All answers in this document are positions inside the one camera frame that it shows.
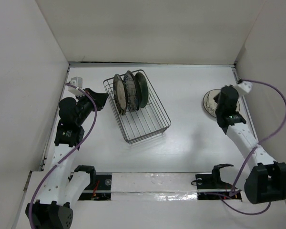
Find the cream tree pattern plate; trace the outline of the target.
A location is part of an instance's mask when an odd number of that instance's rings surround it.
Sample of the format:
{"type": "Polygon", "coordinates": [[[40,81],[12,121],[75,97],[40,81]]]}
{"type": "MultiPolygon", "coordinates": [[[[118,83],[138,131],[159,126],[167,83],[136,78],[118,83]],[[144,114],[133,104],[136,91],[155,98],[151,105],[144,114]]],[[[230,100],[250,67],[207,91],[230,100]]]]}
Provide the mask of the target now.
{"type": "Polygon", "coordinates": [[[225,86],[221,89],[213,89],[208,91],[203,97],[204,109],[215,118],[232,117],[240,112],[239,94],[232,86],[225,86]],[[214,97],[217,94],[225,95],[225,114],[215,114],[216,103],[214,97]]]}

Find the dark striped rim plate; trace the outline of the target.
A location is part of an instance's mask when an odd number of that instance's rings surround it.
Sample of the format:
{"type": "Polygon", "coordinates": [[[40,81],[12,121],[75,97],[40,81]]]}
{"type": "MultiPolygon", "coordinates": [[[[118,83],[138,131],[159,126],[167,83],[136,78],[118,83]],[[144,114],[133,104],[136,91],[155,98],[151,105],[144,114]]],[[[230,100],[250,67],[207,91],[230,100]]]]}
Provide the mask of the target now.
{"type": "Polygon", "coordinates": [[[118,113],[120,115],[125,115],[128,98],[123,80],[119,74],[116,74],[113,78],[113,94],[118,113]]]}

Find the blue floral plate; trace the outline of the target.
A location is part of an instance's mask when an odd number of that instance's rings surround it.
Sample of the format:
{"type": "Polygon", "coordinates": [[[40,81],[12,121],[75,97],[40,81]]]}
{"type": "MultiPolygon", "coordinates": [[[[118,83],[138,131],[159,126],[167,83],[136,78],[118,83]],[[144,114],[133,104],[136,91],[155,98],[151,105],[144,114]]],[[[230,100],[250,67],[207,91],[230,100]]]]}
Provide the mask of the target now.
{"type": "Polygon", "coordinates": [[[135,112],[139,109],[139,94],[138,83],[135,81],[134,75],[131,71],[127,71],[123,77],[123,83],[126,87],[128,102],[127,107],[130,112],[135,112]]]}

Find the brown rim cream plate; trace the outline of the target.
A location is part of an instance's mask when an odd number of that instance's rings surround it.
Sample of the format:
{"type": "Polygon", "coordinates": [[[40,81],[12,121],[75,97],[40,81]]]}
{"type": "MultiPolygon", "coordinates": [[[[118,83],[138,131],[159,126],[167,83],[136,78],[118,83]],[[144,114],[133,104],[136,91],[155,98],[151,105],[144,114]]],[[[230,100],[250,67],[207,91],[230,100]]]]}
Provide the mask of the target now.
{"type": "Polygon", "coordinates": [[[140,107],[144,108],[144,107],[146,107],[146,105],[148,104],[148,101],[149,101],[148,83],[147,83],[146,77],[141,72],[137,72],[135,77],[138,80],[139,85],[140,85],[140,89],[141,89],[142,99],[141,99],[140,107]]]}

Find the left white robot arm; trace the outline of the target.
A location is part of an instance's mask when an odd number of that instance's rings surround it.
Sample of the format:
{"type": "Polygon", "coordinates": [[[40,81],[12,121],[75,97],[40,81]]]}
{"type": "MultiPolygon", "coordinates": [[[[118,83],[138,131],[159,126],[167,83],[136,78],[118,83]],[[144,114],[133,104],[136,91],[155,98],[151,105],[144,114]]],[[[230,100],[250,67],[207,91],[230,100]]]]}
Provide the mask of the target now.
{"type": "Polygon", "coordinates": [[[102,110],[109,97],[90,88],[70,85],[74,97],[59,102],[59,122],[54,139],[51,167],[38,184],[25,213],[33,229],[68,229],[73,207],[85,189],[97,185],[93,166],[79,165],[71,170],[81,144],[89,136],[82,124],[91,112],[102,110]]]}

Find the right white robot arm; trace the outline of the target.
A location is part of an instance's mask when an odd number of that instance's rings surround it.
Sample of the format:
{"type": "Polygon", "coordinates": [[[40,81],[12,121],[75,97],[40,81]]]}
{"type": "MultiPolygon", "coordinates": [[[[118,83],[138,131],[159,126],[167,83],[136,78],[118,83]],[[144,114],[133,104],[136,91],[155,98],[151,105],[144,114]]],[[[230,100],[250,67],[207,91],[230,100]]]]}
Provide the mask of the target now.
{"type": "Polygon", "coordinates": [[[224,134],[236,145],[244,163],[240,169],[221,169],[211,175],[211,183],[222,187],[232,185],[230,195],[236,191],[245,192],[252,204],[274,202],[286,199],[286,163],[277,162],[261,146],[251,133],[246,120],[236,110],[240,96],[248,94],[252,84],[243,81],[236,86],[224,86],[214,97],[216,121],[224,134]]]}

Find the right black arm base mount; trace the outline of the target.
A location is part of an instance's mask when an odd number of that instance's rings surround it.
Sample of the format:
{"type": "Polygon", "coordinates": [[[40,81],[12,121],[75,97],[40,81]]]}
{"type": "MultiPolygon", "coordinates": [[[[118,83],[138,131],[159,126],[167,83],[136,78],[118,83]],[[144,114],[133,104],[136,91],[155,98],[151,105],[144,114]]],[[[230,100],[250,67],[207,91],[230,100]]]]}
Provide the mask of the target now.
{"type": "Polygon", "coordinates": [[[215,165],[211,173],[198,173],[191,185],[196,186],[198,200],[242,200],[241,194],[229,196],[231,184],[223,182],[220,176],[220,169],[225,167],[233,167],[232,164],[215,165]]]}

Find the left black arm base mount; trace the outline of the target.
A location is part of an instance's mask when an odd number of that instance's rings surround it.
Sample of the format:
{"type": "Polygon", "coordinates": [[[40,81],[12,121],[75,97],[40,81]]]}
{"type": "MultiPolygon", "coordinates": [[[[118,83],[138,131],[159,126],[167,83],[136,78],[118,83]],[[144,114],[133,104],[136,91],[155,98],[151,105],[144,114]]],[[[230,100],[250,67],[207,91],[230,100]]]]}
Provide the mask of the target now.
{"type": "Polygon", "coordinates": [[[90,175],[90,183],[80,195],[79,200],[111,200],[112,173],[97,173],[93,166],[79,165],[68,178],[69,181],[77,172],[85,172],[90,175]]]}

